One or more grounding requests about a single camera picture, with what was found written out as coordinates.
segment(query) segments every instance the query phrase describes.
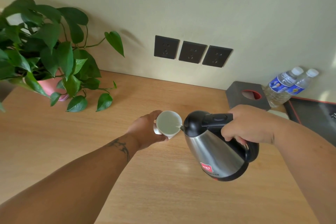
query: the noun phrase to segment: power socket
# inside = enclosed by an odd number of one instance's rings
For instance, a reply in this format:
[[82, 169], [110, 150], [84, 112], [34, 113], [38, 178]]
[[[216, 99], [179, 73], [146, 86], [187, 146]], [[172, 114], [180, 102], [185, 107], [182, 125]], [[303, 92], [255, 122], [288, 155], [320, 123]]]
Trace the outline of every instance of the power socket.
[[154, 56], [167, 59], [175, 59], [177, 48], [179, 47], [179, 42], [179, 39], [156, 35]]
[[210, 45], [202, 65], [223, 67], [232, 51], [233, 49]]
[[205, 44], [196, 44], [183, 41], [180, 56], [178, 60], [198, 64], [207, 46]]

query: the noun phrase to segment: white cup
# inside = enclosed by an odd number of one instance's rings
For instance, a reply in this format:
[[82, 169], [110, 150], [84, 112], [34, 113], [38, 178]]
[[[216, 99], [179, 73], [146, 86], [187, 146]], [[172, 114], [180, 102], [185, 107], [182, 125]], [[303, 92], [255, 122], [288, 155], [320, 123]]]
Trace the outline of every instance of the white cup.
[[154, 132], [158, 135], [165, 135], [168, 139], [175, 136], [182, 126], [181, 117], [173, 111], [164, 111], [156, 118]]

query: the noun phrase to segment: electric kettle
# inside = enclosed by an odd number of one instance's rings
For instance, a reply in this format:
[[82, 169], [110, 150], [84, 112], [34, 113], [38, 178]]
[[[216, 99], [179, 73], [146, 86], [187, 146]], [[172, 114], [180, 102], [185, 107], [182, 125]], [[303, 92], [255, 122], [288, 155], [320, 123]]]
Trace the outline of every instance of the electric kettle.
[[218, 181], [240, 177], [259, 153], [258, 143], [247, 142], [245, 147], [235, 139], [224, 140], [221, 129], [232, 120], [231, 113], [195, 111], [187, 116], [181, 127], [203, 171]]

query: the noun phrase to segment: human arm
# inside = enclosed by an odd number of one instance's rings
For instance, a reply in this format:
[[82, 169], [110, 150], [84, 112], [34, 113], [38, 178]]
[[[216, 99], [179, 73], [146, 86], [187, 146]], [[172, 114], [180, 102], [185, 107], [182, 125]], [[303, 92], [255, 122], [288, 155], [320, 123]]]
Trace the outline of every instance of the human arm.
[[153, 131], [161, 111], [137, 119], [125, 135], [66, 164], [0, 205], [6, 224], [94, 223], [113, 185], [134, 154], [167, 140]]
[[221, 131], [226, 141], [275, 145], [320, 223], [336, 223], [336, 148], [308, 128], [261, 109], [240, 105], [230, 112], [233, 121]]

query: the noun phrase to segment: water bottle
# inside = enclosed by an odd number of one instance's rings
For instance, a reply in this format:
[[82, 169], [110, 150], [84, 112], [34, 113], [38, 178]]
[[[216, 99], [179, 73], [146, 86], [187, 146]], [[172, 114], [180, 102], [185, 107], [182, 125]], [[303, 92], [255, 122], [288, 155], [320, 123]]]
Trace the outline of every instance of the water bottle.
[[298, 80], [293, 86], [289, 87], [287, 90], [285, 90], [283, 93], [275, 96], [270, 101], [272, 102], [272, 105], [279, 106], [283, 103], [287, 102], [292, 96], [295, 96], [299, 94], [304, 89], [308, 88], [310, 83], [312, 82], [312, 79], [316, 77], [319, 74], [319, 72], [313, 68], [309, 69], [305, 76]]
[[272, 105], [271, 99], [294, 85], [298, 76], [302, 73], [303, 69], [301, 67], [294, 67], [292, 70], [279, 74], [269, 82], [264, 89], [264, 93], [271, 107], [275, 107]]

